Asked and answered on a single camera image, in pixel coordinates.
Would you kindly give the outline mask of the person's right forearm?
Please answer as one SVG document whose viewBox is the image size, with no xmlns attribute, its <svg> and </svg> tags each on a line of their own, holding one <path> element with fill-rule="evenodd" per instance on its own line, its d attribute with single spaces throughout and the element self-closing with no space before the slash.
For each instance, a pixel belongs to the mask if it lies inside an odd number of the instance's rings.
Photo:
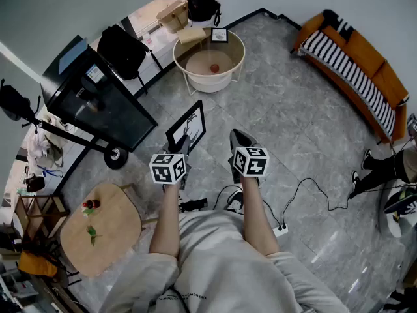
<svg viewBox="0 0 417 313">
<path fill-rule="evenodd" d="M 244 238 L 264 256 L 280 251 L 277 239 L 268 221 L 259 186 L 254 177 L 240 177 L 244 205 Z"/>
</svg>

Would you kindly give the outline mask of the black-framed deer picture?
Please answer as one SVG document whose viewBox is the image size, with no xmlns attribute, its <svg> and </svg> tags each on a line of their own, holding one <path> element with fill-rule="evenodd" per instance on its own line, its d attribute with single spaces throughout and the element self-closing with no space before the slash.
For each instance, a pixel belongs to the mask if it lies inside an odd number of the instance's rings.
<svg viewBox="0 0 417 313">
<path fill-rule="evenodd" d="M 188 109 L 165 133 L 168 144 L 174 146 L 178 141 L 187 135 L 190 137 L 190 150 L 198 144 L 206 132 L 203 101 L 198 100 Z"/>
</svg>

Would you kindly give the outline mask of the person's grey sweatshirt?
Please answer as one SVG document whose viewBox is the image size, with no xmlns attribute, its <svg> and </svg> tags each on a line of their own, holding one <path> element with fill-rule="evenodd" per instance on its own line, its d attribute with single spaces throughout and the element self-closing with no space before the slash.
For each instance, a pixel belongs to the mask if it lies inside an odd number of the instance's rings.
<svg viewBox="0 0 417 313">
<path fill-rule="evenodd" d="M 184 213 L 179 233 L 178 258 L 134 256 L 100 313 L 349 313 L 292 253 L 247 243 L 240 215 Z"/>
</svg>

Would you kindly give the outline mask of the black white patterned cushion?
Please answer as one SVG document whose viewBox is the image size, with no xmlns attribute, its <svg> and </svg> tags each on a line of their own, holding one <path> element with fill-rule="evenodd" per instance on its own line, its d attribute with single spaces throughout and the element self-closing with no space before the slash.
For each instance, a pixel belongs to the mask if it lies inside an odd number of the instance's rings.
<svg viewBox="0 0 417 313">
<path fill-rule="evenodd" d="M 347 22 L 345 19 L 330 9 L 323 10 L 323 17 L 324 20 L 321 25 L 321 29 L 325 29 L 326 27 L 330 26 L 335 31 L 337 31 L 343 39 L 345 39 L 347 42 L 349 41 L 354 31 L 354 27 L 349 22 Z"/>
</svg>

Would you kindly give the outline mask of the oval wooden side table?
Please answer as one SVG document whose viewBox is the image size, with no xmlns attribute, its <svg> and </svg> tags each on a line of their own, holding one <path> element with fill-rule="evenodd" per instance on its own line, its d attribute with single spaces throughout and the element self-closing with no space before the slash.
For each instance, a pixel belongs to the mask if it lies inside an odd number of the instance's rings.
<svg viewBox="0 0 417 313">
<path fill-rule="evenodd" d="M 79 206 L 61 228 L 60 241 L 69 262 L 80 274 L 95 277 L 127 253 L 137 243 L 144 225 L 157 218 L 142 220 L 125 192 L 128 185 L 100 183 L 85 198 L 99 200 L 100 207 L 85 216 Z M 87 226 L 92 225 L 99 237 L 91 245 Z"/>
</svg>

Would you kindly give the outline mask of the black waist-worn device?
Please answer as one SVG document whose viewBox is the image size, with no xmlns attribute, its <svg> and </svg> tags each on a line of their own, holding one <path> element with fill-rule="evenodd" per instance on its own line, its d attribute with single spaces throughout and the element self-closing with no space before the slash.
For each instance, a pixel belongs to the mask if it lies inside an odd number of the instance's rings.
<svg viewBox="0 0 417 313">
<path fill-rule="evenodd" d="M 208 206 L 208 201 L 206 198 L 200 200 L 190 200 L 187 202 L 182 202 L 179 204 L 179 211 L 181 213 L 200 211 L 201 209 Z"/>
</svg>

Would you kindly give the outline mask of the person's left forearm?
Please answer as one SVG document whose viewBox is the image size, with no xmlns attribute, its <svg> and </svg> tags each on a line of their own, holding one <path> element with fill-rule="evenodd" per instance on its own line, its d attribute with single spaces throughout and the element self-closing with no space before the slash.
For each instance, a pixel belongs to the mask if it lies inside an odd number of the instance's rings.
<svg viewBox="0 0 417 313">
<path fill-rule="evenodd" d="M 165 254 L 178 258 L 180 246 L 178 196 L 179 184 L 166 186 L 149 247 L 151 254 Z"/>
</svg>

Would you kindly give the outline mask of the black white striped blanket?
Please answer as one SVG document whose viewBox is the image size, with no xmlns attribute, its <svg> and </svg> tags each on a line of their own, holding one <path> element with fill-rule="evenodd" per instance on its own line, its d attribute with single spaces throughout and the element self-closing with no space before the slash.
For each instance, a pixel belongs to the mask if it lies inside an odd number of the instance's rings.
<svg viewBox="0 0 417 313">
<path fill-rule="evenodd" d="M 305 39 L 298 51 L 318 60 L 341 78 L 361 98 L 384 135 L 392 141 L 395 110 L 351 57 L 320 30 Z"/>
</svg>

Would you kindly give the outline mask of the beige tote bag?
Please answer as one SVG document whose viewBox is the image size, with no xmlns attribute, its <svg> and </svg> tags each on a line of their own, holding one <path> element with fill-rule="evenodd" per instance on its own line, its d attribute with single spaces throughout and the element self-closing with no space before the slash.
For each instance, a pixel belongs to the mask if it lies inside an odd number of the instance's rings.
<svg viewBox="0 0 417 313">
<path fill-rule="evenodd" d="M 159 12 L 156 19 L 168 33 L 175 34 L 177 31 L 184 29 L 188 25 L 188 1 L 174 1 Z"/>
</svg>

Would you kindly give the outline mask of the green leaf sprig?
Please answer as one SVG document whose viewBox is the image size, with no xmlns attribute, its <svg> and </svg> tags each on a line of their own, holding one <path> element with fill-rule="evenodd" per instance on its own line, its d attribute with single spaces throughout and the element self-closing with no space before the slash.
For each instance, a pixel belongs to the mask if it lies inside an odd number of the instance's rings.
<svg viewBox="0 0 417 313">
<path fill-rule="evenodd" d="M 92 225 L 88 225 L 86 230 L 90 236 L 91 245 L 94 246 L 96 243 L 96 239 L 99 237 L 99 235 L 97 234 L 96 229 Z"/>
</svg>

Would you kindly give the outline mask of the black glass cabinet cart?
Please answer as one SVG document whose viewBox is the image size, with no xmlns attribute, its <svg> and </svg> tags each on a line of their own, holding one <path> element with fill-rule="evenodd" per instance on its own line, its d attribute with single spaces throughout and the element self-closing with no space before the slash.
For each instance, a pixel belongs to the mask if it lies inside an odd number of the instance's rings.
<svg viewBox="0 0 417 313">
<path fill-rule="evenodd" d="M 107 142 L 102 147 L 77 136 L 71 139 L 103 153 L 112 170 L 122 168 L 128 155 L 158 125 L 79 35 L 45 70 L 40 87 L 50 113 Z"/>
</svg>

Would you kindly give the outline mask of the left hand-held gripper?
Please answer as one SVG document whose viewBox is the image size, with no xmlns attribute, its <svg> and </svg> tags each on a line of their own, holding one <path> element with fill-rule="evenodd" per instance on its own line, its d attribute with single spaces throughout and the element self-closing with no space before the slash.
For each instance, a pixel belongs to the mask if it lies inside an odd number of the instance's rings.
<svg viewBox="0 0 417 313">
<path fill-rule="evenodd" d="M 155 184 L 163 186 L 179 184 L 179 189 L 184 190 L 191 166 L 188 163 L 191 139 L 184 135 L 181 145 L 165 143 L 162 149 L 153 154 L 149 163 L 152 180 Z"/>
</svg>

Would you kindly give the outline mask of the large black shoulder bag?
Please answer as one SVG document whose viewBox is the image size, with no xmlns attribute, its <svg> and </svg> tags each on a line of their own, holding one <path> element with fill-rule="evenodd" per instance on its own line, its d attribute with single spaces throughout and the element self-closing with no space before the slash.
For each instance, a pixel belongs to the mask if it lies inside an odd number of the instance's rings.
<svg viewBox="0 0 417 313">
<path fill-rule="evenodd" d="M 146 94 L 147 87 L 139 76 L 139 68 L 148 53 L 159 69 L 163 70 L 152 50 L 118 25 L 108 27 L 102 32 L 97 52 L 110 69 L 124 81 L 137 78 Z"/>
</svg>

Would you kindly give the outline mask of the white round stool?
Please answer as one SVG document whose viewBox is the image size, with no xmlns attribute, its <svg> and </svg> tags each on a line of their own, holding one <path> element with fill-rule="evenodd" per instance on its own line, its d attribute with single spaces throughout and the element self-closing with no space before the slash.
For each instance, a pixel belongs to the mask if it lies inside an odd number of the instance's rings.
<svg viewBox="0 0 417 313">
<path fill-rule="evenodd" d="M 417 189 L 417 185 L 406 185 L 399 180 L 390 181 L 384 185 L 377 214 L 379 231 L 385 237 L 404 237 L 417 226 L 417 201 L 403 210 L 390 214 L 384 213 L 384 206 L 388 198 L 406 188 Z"/>
</svg>

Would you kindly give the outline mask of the orange sofa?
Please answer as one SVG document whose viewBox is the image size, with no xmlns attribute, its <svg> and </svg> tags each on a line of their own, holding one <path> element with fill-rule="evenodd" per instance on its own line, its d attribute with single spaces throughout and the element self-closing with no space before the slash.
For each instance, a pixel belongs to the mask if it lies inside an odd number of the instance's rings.
<svg viewBox="0 0 417 313">
<path fill-rule="evenodd" d="M 299 31 L 293 51 L 306 57 L 316 67 L 323 71 L 359 109 L 366 121 L 371 125 L 382 143 L 393 143 L 405 135 L 407 107 L 409 93 L 404 88 L 389 62 L 356 30 L 354 29 L 349 41 L 330 26 L 321 29 L 324 17 L 323 12 L 308 20 Z M 300 44 L 317 30 L 329 36 L 353 61 L 361 68 L 368 78 L 377 86 L 384 95 L 392 109 L 395 110 L 395 125 L 392 141 L 384 135 L 382 128 L 377 124 L 367 106 L 361 98 L 329 68 L 322 65 L 318 60 L 298 51 Z"/>
</svg>

